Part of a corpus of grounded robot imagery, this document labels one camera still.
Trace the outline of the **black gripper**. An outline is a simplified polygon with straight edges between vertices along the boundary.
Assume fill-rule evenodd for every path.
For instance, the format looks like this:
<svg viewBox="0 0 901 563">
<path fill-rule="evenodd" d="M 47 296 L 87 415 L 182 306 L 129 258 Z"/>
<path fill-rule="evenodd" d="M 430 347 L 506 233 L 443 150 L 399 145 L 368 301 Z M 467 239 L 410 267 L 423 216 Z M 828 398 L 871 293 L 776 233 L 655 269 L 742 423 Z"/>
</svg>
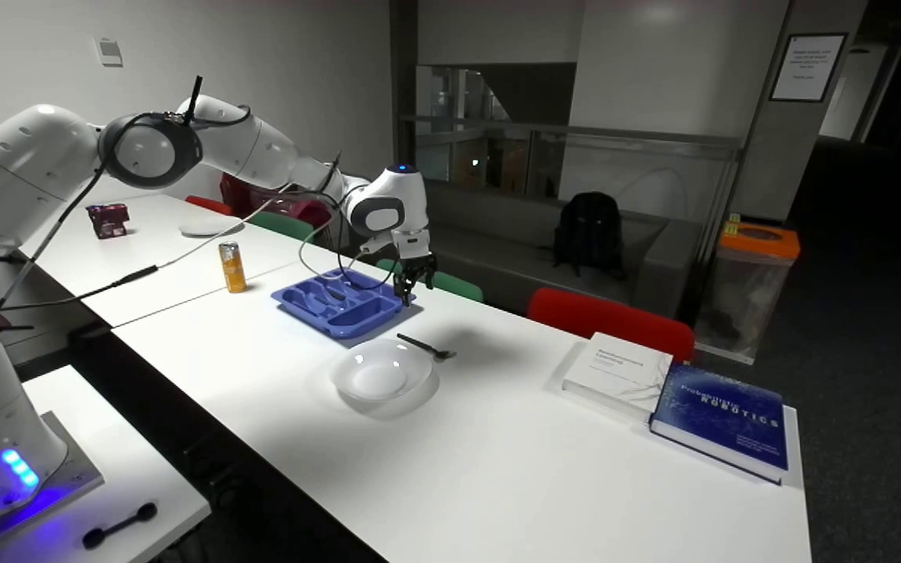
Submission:
<svg viewBox="0 0 901 563">
<path fill-rule="evenodd" d="M 394 272 L 394 293 L 410 304 L 416 283 L 435 283 L 435 272 L 439 263 L 433 257 L 399 258 Z"/>
</svg>

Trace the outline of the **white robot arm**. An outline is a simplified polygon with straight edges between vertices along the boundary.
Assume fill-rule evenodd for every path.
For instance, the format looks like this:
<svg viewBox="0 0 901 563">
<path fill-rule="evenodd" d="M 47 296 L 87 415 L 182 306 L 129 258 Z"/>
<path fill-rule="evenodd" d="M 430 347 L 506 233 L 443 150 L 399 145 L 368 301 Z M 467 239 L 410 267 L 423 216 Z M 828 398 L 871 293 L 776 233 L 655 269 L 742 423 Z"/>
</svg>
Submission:
<svg viewBox="0 0 901 563">
<path fill-rule="evenodd" d="M 304 157 L 254 109 L 198 92 L 173 113 L 139 113 L 106 125 L 35 102 L 0 123 L 0 263 L 32 233 L 50 233 L 100 179 L 129 188 L 170 188 L 205 165 L 260 188 L 311 183 L 328 193 L 363 248 L 390 248 L 399 293 L 435 274 L 423 176 L 390 165 L 355 180 Z M 35 501 L 67 464 L 70 443 L 36 415 L 0 344 L 0 516 Z"/>
</svg>

